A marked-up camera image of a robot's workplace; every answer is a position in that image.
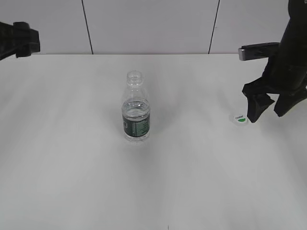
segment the clear plastic bottle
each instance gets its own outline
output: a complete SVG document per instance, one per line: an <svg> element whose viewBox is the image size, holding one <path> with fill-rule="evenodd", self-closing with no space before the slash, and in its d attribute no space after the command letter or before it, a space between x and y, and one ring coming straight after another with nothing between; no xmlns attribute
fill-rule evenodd
<svg viewBox="0 0 307 230"><path fill-rule="evenodd" d="M127 140L141 143L149 137L150 106L144 89L142 73L134 70L127 74L127 87L122 97L124 133Z"/></svg>

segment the green label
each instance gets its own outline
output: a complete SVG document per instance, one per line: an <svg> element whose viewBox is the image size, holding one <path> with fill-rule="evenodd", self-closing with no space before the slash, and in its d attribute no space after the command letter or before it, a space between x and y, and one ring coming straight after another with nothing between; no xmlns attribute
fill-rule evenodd
<svg viewBox="0 0 307 230"><path fill-rule="evenodd" d="M139 138L149 131L149 116L142 121L130 121L123 116L124 130L128 136Z"/></svg>

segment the wall seam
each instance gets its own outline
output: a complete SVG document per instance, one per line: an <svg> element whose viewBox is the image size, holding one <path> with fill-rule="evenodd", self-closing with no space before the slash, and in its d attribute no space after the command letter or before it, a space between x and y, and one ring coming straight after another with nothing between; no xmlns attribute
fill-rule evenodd
<svg viewBox="0 0 307 230"><path fill-rule="evenodd" d="M93 52L93 46L92 46L92 40L91 40L91 35L90 35L90 30L89 30L88 24L87 24L87 18L86 18L86 13L85 13L85 7L84 7L84 2L83 2L83 0L81 0L81 3L82 3L82 8L83 8L83 14L84 14L84 19L85 19L85 24L86 24L86 30L87 30L88 40L90 41L91 52L92 52L92 54L94 54L94 52Z"/></svg>
<svg viewBox="0 0 307 230"><path fill-rule="evenodd" d="M213 42L213 36L214 36L214 31L215 31L217 15L218 15L218 12L219 12L219 9L220 9L220 3L221 3L221 0L219 0L218 3L217 3L217 9L216 9L216 14L215 14L215 19L214 19L214 24L213 24L213 29L212 29L212 35L211 35L211 40L210 40L210 46L209 46L208 54L210 54L210 51L211 51L211 46L212 46L212 42Z"/></svg>

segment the white table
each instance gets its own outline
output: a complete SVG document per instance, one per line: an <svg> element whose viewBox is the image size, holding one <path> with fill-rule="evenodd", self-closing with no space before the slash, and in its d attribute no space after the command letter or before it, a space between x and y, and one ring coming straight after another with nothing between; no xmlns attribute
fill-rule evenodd
<svg viewBox="0 0 307 230"><path fill-rule="evenodd" d="M237 55L36 55L0 62L1 230L306 230L307 102L255 124ZM126 73L151 136L123 138Z"/></svg>

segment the water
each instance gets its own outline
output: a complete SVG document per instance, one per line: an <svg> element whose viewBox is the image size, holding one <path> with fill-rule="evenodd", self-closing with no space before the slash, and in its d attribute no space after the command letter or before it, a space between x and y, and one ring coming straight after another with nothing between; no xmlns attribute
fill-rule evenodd
<svg viewBox="0 0 307 230"><path fill-rule="evenodd" d="M124 102L122 108L122 114L125 119L131 121L131 123L140 124L139 122L144 121L145 129L147 131L147 125L149 125L149 114L150 107L149 102L145 99L130 99ZM126 139L132 142L142 142L149 137L149 130L146 134L141 137L131 137L125 133Z"/></svg>

